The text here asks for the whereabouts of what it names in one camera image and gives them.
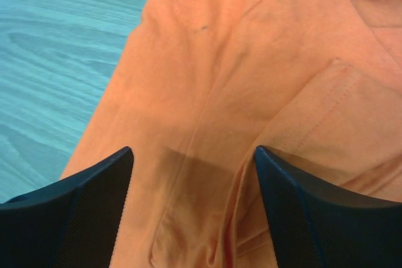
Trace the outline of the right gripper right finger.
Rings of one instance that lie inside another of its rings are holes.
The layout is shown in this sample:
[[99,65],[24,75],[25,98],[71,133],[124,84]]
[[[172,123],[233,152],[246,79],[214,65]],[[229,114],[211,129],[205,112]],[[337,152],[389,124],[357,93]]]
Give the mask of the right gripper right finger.
[[259,146],[256,172],[279,267],[401,267],[401,204],[343,189]]

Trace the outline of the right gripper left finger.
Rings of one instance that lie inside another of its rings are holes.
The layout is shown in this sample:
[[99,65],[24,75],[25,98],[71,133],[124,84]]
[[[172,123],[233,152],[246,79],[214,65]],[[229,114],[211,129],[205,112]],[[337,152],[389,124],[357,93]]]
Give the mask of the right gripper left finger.
[[1,204],[1,267],[109,267],[129,188],[129,147]]

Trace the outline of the orange t shirt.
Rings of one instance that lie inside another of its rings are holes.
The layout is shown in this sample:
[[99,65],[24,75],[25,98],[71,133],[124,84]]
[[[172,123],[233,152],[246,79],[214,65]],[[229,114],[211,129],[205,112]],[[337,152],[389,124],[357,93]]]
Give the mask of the orange t shirt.
[[63,175],[124,146],[113,267],[275,267],[257,146],[401,200],[401,0],[148,0]]

